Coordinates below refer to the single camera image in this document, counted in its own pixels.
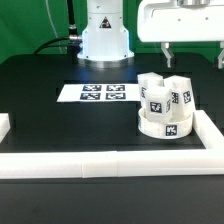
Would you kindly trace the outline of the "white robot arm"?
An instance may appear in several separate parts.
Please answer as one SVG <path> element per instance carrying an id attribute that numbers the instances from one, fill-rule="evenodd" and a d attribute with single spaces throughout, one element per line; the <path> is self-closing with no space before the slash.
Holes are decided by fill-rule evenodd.
<path id="1" fill-rule="evenodd" d="M 123 0 L 87 0 L 87 27 L 78 58 L 99 67 L 128 60 L 129 32 L 123 25 Z M 224 0 L 142 0 L 137 35 L 143 43 L 159 43 L 171 66 L 170 48 L 178 42 L 219 42 L 217 67 L 224 68 Z"/>

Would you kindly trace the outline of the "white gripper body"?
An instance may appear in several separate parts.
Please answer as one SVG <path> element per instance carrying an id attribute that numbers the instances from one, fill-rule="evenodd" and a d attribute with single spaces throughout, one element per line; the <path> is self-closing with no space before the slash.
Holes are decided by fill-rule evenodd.
<path id="1" fill-rule="evenodd" d="M 224 41 L 224 0 L 143 0 L 137 34 L 142 42 Z"/>

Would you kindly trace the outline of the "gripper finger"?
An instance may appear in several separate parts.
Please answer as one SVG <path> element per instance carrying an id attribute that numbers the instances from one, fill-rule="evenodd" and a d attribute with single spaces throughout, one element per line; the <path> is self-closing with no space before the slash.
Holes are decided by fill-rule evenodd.
<path id="1" fill-rule="evenodd" d="M 167 67 L 171 68 L 172 67 L 172 63 L 173 63 L 173 59 L 174 59 L 174 54 L 171 50 L 171 45 L 169 42 L 162 42 L 161 43 L 161 50 L 163 52 L 163 54 L 166 57 L 167 60 Z"/>
<path id="2" fill-rule="evenodd" d="M 224 67 L 224 41 L 220 42 L 220 48 L 222 50 L 217 57 L 217 67 L 222 69 Z"/>

